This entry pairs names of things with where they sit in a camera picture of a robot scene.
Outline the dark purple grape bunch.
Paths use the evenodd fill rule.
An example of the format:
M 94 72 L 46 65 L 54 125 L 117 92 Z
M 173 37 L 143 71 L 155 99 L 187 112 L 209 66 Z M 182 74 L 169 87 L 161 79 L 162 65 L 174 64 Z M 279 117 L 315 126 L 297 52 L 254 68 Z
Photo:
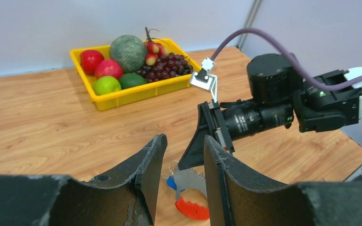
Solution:
M 144 65 L 136 73 L 151 83 L 191 74 L 193 70 L 188 56 L 175 53 L 162 56 L 148 54 Z

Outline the yellow plastic fruit tray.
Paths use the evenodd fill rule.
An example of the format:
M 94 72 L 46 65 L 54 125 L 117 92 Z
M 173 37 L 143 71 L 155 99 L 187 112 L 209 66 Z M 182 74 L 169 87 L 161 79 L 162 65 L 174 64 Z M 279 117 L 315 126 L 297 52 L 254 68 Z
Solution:
M 86 75 L 81 67 L 80 54 L 89 49 L 99 51 L 106 59 L 109 58 L 109 45 L 93 46 L 86 48 L 74 48 L 69 51 L 70 58 L 73 61 L 75 69 L 83 81 L 91 102 L 99 111 L 105 111 L 112 108 L 117 108 L 123 105 L 141 101 L 147 98 L 156 97 L 170 92 L 178 91 L 190 87 L 189 81 L 191 74 L 180 75 L 175 78 L 169 78 L 162 81 L 152 82 L 145 85 L 129 88 L 106 95 L 97 96 L 92 89 L 96 78 L 91 75 Z

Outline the metal key organizer with rings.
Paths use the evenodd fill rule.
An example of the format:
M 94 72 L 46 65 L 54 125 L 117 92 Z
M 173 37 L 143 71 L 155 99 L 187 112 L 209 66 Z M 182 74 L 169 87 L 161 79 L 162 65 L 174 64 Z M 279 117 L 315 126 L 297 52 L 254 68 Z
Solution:
M 207 204 L 205 176 L 194 169 L 175 167 L 173 179 L 176 185 L 175 207 L 185 217 L 206 221 L 210 218 Z

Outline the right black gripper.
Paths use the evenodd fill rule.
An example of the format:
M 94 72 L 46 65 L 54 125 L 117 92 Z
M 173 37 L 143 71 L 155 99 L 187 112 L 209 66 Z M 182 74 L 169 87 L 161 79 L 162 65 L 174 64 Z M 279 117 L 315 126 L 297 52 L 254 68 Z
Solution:
M 178 162 L 179 170 L 186 170 L 204 165 L 204 141 L 206 135 L 210 135 L 229 154 L 234 152 L 234 146 L 221 105 L 216 102 L 204 102 L 197 106 L 198 121 L 197 128 L 188 147 Z

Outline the pink red apple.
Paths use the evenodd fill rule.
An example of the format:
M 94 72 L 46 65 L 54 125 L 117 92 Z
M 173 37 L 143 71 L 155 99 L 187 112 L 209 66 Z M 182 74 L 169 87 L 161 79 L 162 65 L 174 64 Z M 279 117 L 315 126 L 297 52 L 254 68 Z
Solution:
M 106 59 L 99 63 L 94 72 L 95 78 L 111 76 L 119 79 L 123 75 L 121 66 L 113 59 Z

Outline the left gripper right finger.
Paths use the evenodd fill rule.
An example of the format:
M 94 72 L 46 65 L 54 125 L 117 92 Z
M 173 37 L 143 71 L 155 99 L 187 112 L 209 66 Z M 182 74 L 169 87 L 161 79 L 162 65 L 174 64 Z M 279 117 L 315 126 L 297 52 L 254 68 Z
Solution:
M 362 226 L 362 181 L 284 184 L 204 140 L 213 226 Z

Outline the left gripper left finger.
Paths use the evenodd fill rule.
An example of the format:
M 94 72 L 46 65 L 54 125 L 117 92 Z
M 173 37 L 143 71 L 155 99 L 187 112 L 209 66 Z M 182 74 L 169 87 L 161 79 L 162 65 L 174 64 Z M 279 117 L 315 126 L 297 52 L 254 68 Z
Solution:
M 69 175 L 0 175 L 0 226 L 152 226 L 164 134 L 90 181 Z

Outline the red cherry cluster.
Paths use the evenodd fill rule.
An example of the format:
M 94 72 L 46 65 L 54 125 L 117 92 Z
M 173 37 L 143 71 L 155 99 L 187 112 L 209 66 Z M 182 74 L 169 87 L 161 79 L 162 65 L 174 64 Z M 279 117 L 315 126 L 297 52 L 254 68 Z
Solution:
M 154 42 L 153 38 L 151 38 L 150 36 L 150 31 L 151 29 L 145 27 L 147 38 L 145 41 L 143 41 L 143 43 L 148 52 L 147 56 L 145 57 L 145 63 L 148 66 L 153 66 L 157 62 L 157 59 L 160 59 L 161 57 L 164 56 L 168 56 L 169 50 L 162 44 Z

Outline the key with blue tag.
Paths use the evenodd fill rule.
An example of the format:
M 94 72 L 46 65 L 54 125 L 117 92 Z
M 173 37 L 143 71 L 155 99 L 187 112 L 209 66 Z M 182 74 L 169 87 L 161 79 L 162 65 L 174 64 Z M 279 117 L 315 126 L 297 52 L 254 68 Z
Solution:
M 178 161 L 172 161 L 169 165 L 168 165 L 168 170 L 170 172 L 170 175 L 166 178 L 166 184 L 172 188 L 173 190 L 177 190 L 177 185 L 175 183 L 174 180 L 174 169 L 175 167 L 173 167 L 173 165 L 178 164 Z

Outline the green melon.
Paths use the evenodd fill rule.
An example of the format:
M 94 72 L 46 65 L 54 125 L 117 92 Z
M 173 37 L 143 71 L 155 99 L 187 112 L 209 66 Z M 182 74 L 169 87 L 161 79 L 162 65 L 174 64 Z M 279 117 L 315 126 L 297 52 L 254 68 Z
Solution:
M 121 35 L 109 46 L 109 57 L 115 60 L 124 73 L 140 69 L 148 54 L 143 41 L 134 35 Z

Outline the dark green avocado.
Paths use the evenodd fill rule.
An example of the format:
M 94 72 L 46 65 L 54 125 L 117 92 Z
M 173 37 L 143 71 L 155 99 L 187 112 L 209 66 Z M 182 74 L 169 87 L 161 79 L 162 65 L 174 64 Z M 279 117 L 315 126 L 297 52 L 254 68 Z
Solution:
M 125 73 L 119 79 L 122 89 L 129 89 L 145 85 L 147 81 L 141 75 L 136 73 Z

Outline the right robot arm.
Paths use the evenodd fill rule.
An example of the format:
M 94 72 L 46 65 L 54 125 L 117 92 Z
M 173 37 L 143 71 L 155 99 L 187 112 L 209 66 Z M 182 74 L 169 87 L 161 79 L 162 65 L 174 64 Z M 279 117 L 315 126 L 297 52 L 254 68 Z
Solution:
M 294 120 L 300 132 L 324 132 L 357 124 L 362 119 L 362 81 L 336 91 L 315 87 L 281 54 L 264 54 L 247 64 L 252 98 L 204 102 L 198 106 L 196 132 L 179 160 L 181 170 L 204 163 L 204 138 L 212 136 L 228 152 L 233 141 Z

